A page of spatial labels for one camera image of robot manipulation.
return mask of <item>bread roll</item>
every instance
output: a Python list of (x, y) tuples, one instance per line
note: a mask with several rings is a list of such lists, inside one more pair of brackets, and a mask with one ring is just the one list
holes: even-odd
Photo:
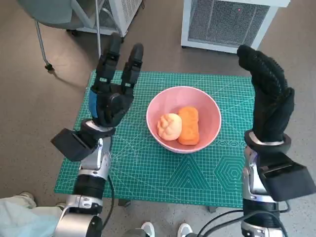
[(181, 118), (177, 114), (165, 114), (157, 123), (158, 135), (166, 141), (178, 139), (182, 129)]

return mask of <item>gray floor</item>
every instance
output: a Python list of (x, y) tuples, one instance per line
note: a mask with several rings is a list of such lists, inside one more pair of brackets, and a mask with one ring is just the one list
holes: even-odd
[[(145, 48), (144, 71), (247, 75), (236, 55), (181, 48), (182, 2), (147, 0), (129, 28), (119, 69), (140, 41)], [(296, 90), (296, 108), (287, 129), (293, 140), (289, 155), (306, 165), (316, 180), (315, 9), (314, 0), (292, 0), (278, 11), (260, 48), (283, 66)], [(42, 35), (58, 78), (43, 68), (33, 20), (15, 1), (1, 1), (0, 198), (27, 190), (40, 205), (54, 205), (65, 199), (53, 192), (62, 156), (49, 141), (62, 128), (73, 126), (97, 51), (93, 34), (74, 38), (63, 30), (42, 27)], [(282, 216), (290, 236), (316, 236), (315, 196), (296, 199), (292, 207)], [(211, 215), (200, 206), (137, 201), (128, 209), (115, 208), (104, 235), (119, 237), (151, 220), (157, 236), (172, 237), (182, 222), (198, 231), (218, 213)], [(236, 224), (214, 236), (241, 236), (239, 229)]]

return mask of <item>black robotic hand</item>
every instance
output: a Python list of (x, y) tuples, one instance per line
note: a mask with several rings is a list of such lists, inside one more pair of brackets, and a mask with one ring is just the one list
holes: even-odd
[(111, 83), (119, 61), (121, 38), (112, 34), (96, 68), (96, 79), (89, 94), (93, 122), (102, 127), (116, 127), (131, 106), (133, 89), (142, 67), (143, 45), (134, 45), (126, 62), (121, 84)]
[(239, 65), (250, 71), (255, 89), (252, 130), (261, 142), (282, 141), (294, 110), (294, 89), (273, 59), (249, 46), (237, 50)]

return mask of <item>green cutting mat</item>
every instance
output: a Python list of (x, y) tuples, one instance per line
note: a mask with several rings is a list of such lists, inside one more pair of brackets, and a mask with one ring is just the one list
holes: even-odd
[[(121, 72), (113, 82), (120, 83)], [(88, 91), (75, 129), (89, 118)], [(216, 140), (202, 151), (181, 155), (159, 145), (146, 125), (147, 106), (160, 91), (179, 85), (199, 88), (214, 98), (222, 114)], [(210, 206), (241, 207), (243, 133), (251, 128), (254, 91), (250, 78), (200, 74), (142, 72), (135, 100), (113, 140), (111, 177), (116, 198)], [(79, 163), (64, 159), (55, 192), (70, 194)], [(107, 185), (104, 194), (110, 197)]]

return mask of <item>shoe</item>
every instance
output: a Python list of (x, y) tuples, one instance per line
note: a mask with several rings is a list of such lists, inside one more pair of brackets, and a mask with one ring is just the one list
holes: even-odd
[(177, 237), (185, 237), (186, 235), (190, 233), (193, 233), (191, 226), (189, 226), (189, 224), (187, 223), (183, 223), (178, 229)]
[(22, 192), (19, 194), (20, 196), (25, 196), (25, 197), (28, 197), (30, 199), (32, 199), (34, 201), (34, 196), (33, 194), (29, 193), (29, 192)]
[(155, 229), (151, 222), (145, 222), (141, 229), (143, 229), (149, 237), (155, 237)]
[(57, 207), (59, 207), (62, 211), (64, 210), (66, 204), (64, 202), (59, 202), (56, 204)]

